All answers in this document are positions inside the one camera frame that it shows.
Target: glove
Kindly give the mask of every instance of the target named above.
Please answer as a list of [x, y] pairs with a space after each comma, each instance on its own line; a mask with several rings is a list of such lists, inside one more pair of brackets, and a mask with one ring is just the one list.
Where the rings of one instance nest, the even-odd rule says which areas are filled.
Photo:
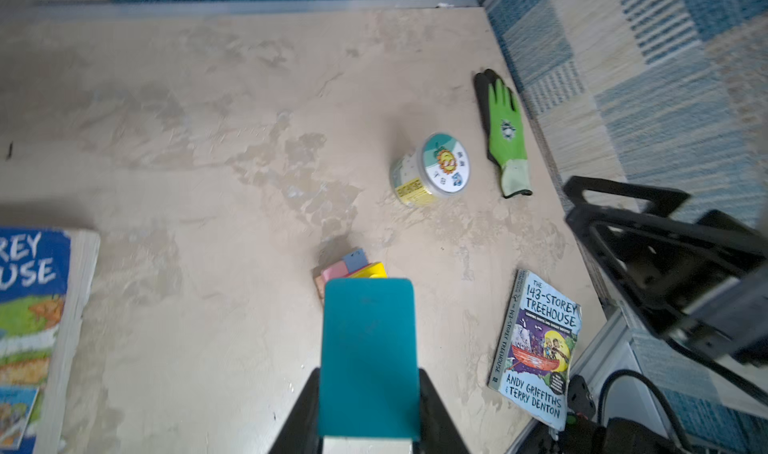
[[488, 159], [502, 169], [504, 198], [533, 194], [528, 174], [520, 103], [492, 70], [475, 75], [475, 94], [488, 137]]

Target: container lid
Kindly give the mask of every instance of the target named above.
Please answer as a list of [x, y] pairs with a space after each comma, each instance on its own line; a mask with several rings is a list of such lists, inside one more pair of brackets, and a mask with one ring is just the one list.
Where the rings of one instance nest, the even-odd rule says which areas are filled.
[[469, 157], [456, 138], [446, 133], [429, 136], [422, 159], [426, 177], [435, 189], [448, 195], [464, 189], [469, 180]]

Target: book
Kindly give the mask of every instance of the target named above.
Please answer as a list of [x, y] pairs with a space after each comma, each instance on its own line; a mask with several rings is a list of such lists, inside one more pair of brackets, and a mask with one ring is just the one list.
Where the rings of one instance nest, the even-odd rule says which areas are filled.
[[562, 431], [581, 307], [531, 271], [514, 281], [488, 387]]
[[411, 281], [329, 281], [320, 365], [320, 436], [418, 440], [420, 383]]
[[0, 452], [59, 450], [99, 236], [0, 228]]

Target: stained floor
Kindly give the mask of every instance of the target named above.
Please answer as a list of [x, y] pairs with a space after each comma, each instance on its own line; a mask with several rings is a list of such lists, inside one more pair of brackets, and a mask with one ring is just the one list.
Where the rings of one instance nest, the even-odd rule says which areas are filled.
[[[604, 323], [530, 129], [533, 197], [502, 199], [485, 159], [472, 73], [507, 71], [480, 8], [0, 39], [0, 222], [102, 236], [66, 452], [265, 452], [320, 361], [312, 270], [358, 246], [412, 280], [419, 363], [473, 452], [504, 452], [528, 420], [485, 387], [515, 268], [583, 305], [577, 351]], [[470, 155], [466, 192], [407, 209], [389, 166], [440, 130]], [[327, 449], [385, 450], [402, 445]]]

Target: pink sticky note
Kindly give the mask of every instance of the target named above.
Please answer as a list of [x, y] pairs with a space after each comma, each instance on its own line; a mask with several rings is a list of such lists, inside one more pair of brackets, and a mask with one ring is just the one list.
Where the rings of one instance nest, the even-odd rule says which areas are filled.
[[339, 261], [332, 264], [330, 267], [326, 267], [322, 273], [320, 273], [320, 275], [323, 279], [326, 280], [326, 282], [328, 282], [331, 279], [336, 279], [337, 277], [344, 277], [349, 273], [350, 272], [346, 268], [346, 263], [344, 261]]

